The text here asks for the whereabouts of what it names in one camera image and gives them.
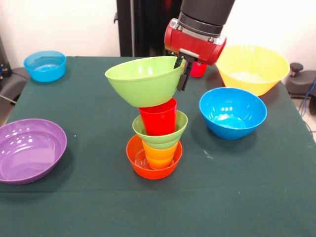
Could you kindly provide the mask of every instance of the green cup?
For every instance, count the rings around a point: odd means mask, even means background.
[[[105,76],[131,106],[157,106],[169,101],[177,90],[185,60],[174,69],[176,59],[161,56],[132,60],[108,69]]]
[[[163,136],[149,136],[146,134],[144,123],[141,116],[138,116],[132,126],[135,133],[150,147],[154,149],[168,149],[175,145],[181,138],[184,130],[188,125],[188,117],[181,111],[177,110],[176,131]]]

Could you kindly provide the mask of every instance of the dark green cloth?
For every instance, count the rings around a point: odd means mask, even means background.
[[[9,121],[42,118],[65,130],[68,145],[43,179],[0,184],[2,237],[316,236],[316,146],[285,87],[262,99],[266,121],[226,141],[210,132],[198,102],[221,86],[215,67],[176,92],[189,118],[175,172],[150,181],[126,156],[139,114],[104,72],[132,58],[68,57],[59,81],[29,81]]]

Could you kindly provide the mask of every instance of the stack of cups and bowls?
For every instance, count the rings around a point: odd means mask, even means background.
[[[173,173],[182,156],[181,135],[188,118],[177,110],[173,98],[185,60],[174,68],[177,57],[136,59],[105,72],[114,90],[140,115],[132,123],[135,135],[126,146],[134,171],[147,179],[162,179]]]
[[[139,108],[139,112],[144,130],[137,131],[135,126],[133,126],[136,133],[141,132],[142,135],[160,137],[172,135],[176,131],[176,99],[172,98],[168,102],[158,106]],[[180,111],[178,113],[179,116],[184,116]],[[140,122],[139,119],[140,118],[135,121],[135,125]],[[167,168],[173,161],[174,153],[179,143],[177,138],[167,143],[163,141],[162,143],[151,143],[149,139],[143,138],[142,144],[149,167],[152,169]]]

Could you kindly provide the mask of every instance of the red cup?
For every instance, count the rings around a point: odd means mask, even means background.
[[[149,136],[162,136],[175,132],[177,101],[172,98],[168,102],[153,107],[139,108],[145,130]]]
[[[207,69],[207,64],[194,62],[190,73],[193,78],[200,78],[204,75]]]

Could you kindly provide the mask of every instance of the purple bowl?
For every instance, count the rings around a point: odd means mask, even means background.
[[[44,177],[66,145],[63,129],[48,120],[24,119],[0,127],[0,182],[27,184]]]

